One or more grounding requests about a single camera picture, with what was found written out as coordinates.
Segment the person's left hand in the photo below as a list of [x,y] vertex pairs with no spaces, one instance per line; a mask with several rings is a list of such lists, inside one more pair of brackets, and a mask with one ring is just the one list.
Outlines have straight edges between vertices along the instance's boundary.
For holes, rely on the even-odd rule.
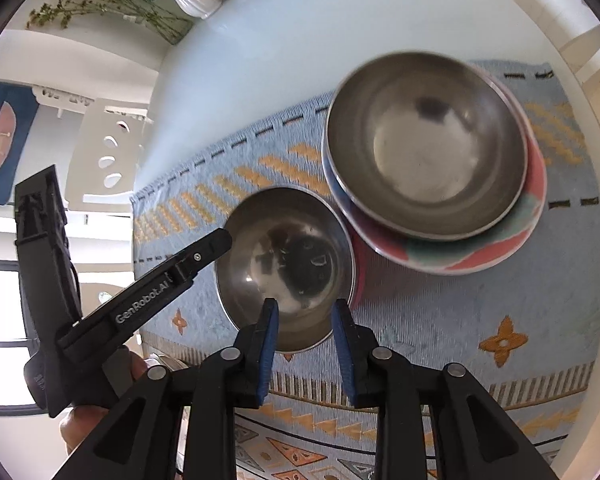
[[[134,380],[140,379],[148,370],[145,360],[138,354],[130,353],[130,371]],[[64,440],[67,454],[70,455],[108,414],[106,408],[83,405],[73,408],[61,421],[60,435]]]

